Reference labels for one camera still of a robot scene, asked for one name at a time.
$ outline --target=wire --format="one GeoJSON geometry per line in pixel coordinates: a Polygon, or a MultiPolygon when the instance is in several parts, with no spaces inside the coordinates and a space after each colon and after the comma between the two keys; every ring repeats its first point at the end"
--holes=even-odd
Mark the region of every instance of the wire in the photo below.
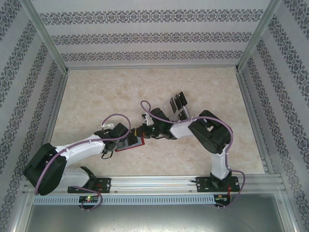
{"type": "MultiPolygon", "coordinates": [[[[54,157],[51,158],[51,160],[48,162],[48,164],[45,166],[43,172],[41,173],[41,176],[40,176],[40,178],[39,178],[39,180],[38,180],[38,182],[37,182],[37,184],[36,184],[36,186],[35,186],[35,190],[34,190],[34,194],[35,194],[35,195],[38,195],[38,194],[39,194],[38,190],[39,190],[40,184],[41,184],[41,182],[42,182],[42,180],[43,180],[43,178],[44,178],[44,176],[45,176],[45,174],[46,174],[48,168],[49,168],[50,165],[54,162],[54,160],[55,160],[58,156],[60,156],[62,153],[67,152],[67,151],[69,151],[71,148],[73,148],[73,147],[75,147],[75,146],[78,146],[78,145],[80,145],[80,144],[93,143],[93,142],[103,142],[103,141],[115,141],[115,140],[119,140],[119,139],[123,139],[123,138],[127,137],[127,135],[128,135],[128,134],[130,133],[130,131],[131,131],[131,122],[130,122],[129,118],[128,118],[127,116],[125,116],[125,115],[122,115],[122,114],[112,114],[112,115],[109,115],[106,119],[104,119],[104,121],[102,122],[101,125],[103,125],[103,124],[107,121],[107,119],[109,119],[109,118],[112,117],[112,116],[121,116],[121,117],[124,117],[124,118],[128,121],[128,123],[129,123],[129,129],[128,129],[127,133],[125,133],[123,136],[120,136],[119,138],[83,140],[83,141],[80,141],[80,142],[78,142],[78,143],[72,144],[72,145],[68,146],[67,148],[65,148],[65,149],[63,149],[63,150],[61,150],[61,151],[59,151],[57,154],[55,154],[54,157]]],[[[85,191],[89,191],[89,192],[93,192],[93,193],[98,194],[98,196],[100,196],[100,198],[101,198],[100,203],[97,204],[96,206],[94,206],[93,208],[88,209],[88,211],[93,210],[93,209],[96,209],[96,208],[98,208],[98,207],[102,204],[102,202],[103,202],[103,197],[102,197],[101,193],[96,192],[96,191],[93,191],[93,190],[90,190],[90,189],[85,189],[85,188],[82,188],[82,187],[77,187],[77,186],[73,186],[73,188],[81,189],[81,190],[85,190],[85,191]]]]}
{"type": "Polygon", "coordinates": [[[222,124],[223,126],[225,126],[228,130],[228,132],[231,134],[231,142],[229,143],[229,145],[227,146],[226,150],[225,150],[225,166],[228,170],[230,170],[231,172],[236,172],[236,173],[241,173],[242,176],[243,176],[243,182],[241,184],[241,187],[239,189],[239,192],[237,193],[236,197],[234,198],[234,200],[229,204],[227,205],[226,207],[229,207],[237,198],[238,196],[240,195],[244,185],[245,185],[245,181],[246,181],[246,176],[245,176],[245,173],[240,171],[240,170],[234,170],[234,169],[230,169],[229,166],[228,166],[228,163],[227,163],[227,158],[228,158],[228,151],[229,149],[231,148],[232,144],[233,144],[233,141],[234,141],[234,134],[233,134],[233,131],[232,129],[223,121],[219,120],[219,119],[216,119],[216,118],[213,118],[213,117],[208,117],[208,116],[197,116],[197,117],[192,117],[192,118],[189,118],[189,119],[186,119],[186,120],[182,120],[182,121],[177,121],[177,122],[173,122],[173,121],[168,121],[168,120],[165,120],[165,119],[162,119],[162,118],[159,118],[155,115],[153,115],[152,113],[150,113],[150,110],[151,110],[151,105],[148,101],[146,100],[142,100],[140,102],[140,106],[142,107],[142,109],[148,113],[151,117],[154,117],[162,122],[166,122],[166,123],[171,123],[171,124],[179,124],[179,123],[184,123],[184,122],[190,122],[190,121],[196,121],[198,119],[208,119],[208,120],[213,120],[213,121],[216,121],[216,122],[219,122],[220,124],[222,124]],[[147,103],[148,106],[149,106],[149,109],[147,110],[144,106],[143,106],[143,103],[147,103]]]}
{"type": "Polygon", "coordinates": [[[95,205],[95,206],[93,206],[92,208],[90,208],[90,209],[85,209],[85,208],[83,208],[83,205],[84,205],[84,203],[86,203],[86,202],[82,202],[82,205],[81,205],[81,209],[82,209],[82,211],[84,211],[84,210],[86,210],[87,212],[89,212],[89,211],[91,211],[91,210],[95,210],[96,208],[98,208],[102,203],[103,203],[103,197],[102,197],[102,194],[101,193],[99,193],[99,192],[96,192],[96,191],[93,191],[93,190],[90,190],[90,189],[85,189],[85,188],[83,188],[83,187],[78,187],[78,186],[72,186],[72,188],[76,188],[76,189],[80,189],[80,190],[84,190],[84,191],[88,191],[88,192],[92,192],[92,193],[95,193],[95,194],[97,194],[99,197],[100,197],[100,202],[99,202],[99,204],[97,204],[97,205],[95,205]]]}

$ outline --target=patterned wallpaper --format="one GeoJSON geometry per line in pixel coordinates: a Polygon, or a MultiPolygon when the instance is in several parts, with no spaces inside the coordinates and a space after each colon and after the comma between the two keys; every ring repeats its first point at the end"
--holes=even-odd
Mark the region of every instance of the patterned wallpaper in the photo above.
{"type": "Polygon", "coordinates": [[[309,231],[308,1],[283,0],[243,70],[272,165],[309,231]]]}
{"type": "Polygon", "coordinates": [[[62,73],[18,0],[0,0],[0,232],[46,134],[62,73]]]}
{"type": "Polygon", "coordinates": [[[236,65],[269,1],[34,0],[33,4],[72,68],[236,65]]]}

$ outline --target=marble floor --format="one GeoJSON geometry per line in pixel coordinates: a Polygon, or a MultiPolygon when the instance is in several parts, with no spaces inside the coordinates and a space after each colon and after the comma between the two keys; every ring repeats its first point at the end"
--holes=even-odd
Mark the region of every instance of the marble floor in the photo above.
{"type": "MultiPolygon", "coordinates": [[[[264,169],[233,68],[119,69],[70,71],[52,145],[82,140],[100,130],[113,113],[128,116],[132,127],[143,123],[141,100],[160,107],[183,91],[191,116],[209,110],[234,132],[229,165],[246,174],[264,169]]],[[[127,125],[121,117],[108,122],[127,125]]],[[[211,156],[195,137],[178,140],[145,140],[145,145],[114,152],[111,159],[92,156],[74,164],[95,175],[205,175],[211,172],[211,156]]]]}

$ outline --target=perforated metal strip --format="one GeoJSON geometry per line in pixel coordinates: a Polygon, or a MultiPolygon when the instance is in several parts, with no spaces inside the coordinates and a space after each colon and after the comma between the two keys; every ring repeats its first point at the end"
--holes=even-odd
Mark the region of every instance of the perforated metal strip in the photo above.
{"type": "MultiPolygon", "coordinates": [[[[36,196],[33,205],[77,205],[79,196],[36,196]]],[[[103,205],[215,204],[213,195],[103,196],[103,205]]]]}

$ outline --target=enclosure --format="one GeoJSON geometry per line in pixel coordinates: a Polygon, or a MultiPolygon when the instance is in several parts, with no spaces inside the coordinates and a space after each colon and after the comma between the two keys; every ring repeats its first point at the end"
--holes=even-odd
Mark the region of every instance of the enclosure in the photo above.
{"type": "Polygon", "coordinates": [[[309,230],[308,0],[0,6],[1,231],[309,230]],[[194,137],[75,163],[110,178],[96,213],[77,206],[88,194],[34,195],[23,170],[42,144],[82,140],[114,113],[136,128],[141,100],[161,107],[181,91],[191,116],[233,129],[228,163],[246,174],[233,206],[216,210],[192,182],[211,172],[194,137]]]}

